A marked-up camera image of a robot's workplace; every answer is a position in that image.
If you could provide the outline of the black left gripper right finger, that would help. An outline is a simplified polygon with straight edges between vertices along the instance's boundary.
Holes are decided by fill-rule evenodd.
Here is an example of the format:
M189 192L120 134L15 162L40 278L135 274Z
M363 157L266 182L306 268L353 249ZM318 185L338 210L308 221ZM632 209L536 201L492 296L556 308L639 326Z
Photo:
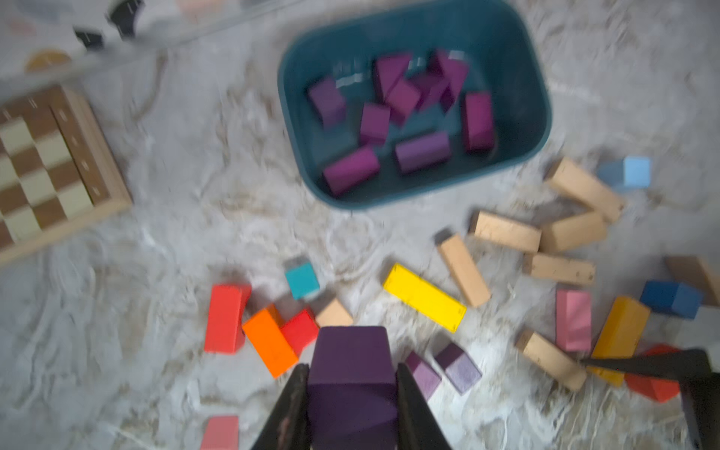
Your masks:
M396 378L397 448L450 450L446 437L406 364L397 366Z

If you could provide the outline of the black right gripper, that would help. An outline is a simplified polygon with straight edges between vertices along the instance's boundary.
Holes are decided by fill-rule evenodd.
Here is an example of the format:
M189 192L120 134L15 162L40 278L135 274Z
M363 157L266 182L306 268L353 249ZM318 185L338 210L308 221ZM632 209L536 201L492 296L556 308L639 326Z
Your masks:
M719 373L702 349L630 358L584 358L581 365L680 381L682 409L694 449L719 450Z

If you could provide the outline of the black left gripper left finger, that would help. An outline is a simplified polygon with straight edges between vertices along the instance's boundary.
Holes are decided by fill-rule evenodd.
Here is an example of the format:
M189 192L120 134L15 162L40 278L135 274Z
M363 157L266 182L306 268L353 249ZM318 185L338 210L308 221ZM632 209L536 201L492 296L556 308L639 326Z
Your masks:
M311 448L308 399L309 365L299 364L283 388L252 450Z

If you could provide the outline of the dark purple triangular block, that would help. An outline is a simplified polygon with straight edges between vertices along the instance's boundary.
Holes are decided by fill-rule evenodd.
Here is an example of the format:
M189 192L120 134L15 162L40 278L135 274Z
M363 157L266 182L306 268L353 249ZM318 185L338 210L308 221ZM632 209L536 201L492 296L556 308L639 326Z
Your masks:
M336 80L332 76L315 82L307 90L307 95L325 129L333 128L345 120L347 114L346 100L339 88L337 88Z

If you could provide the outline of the purple triangular prism block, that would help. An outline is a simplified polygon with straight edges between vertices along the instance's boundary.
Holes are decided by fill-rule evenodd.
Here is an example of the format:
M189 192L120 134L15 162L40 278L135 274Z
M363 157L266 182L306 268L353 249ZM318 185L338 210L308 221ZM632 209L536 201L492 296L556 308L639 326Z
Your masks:
M378 101L386 101L392 88L405 76L412 58L410 52L397 52L380 56L374 61L372 75Z

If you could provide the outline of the purple rectangular block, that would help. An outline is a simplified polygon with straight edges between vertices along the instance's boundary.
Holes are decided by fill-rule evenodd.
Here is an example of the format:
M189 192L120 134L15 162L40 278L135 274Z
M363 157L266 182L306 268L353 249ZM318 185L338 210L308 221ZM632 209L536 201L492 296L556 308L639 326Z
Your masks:
M467 152L489 151L495 146L492 101L489 92L465 95L463 105L463 138Z
M349 189L370 180L381 170L381 163L374 149L362 146L354 153L331 164L322 171L333 195L339 196Z

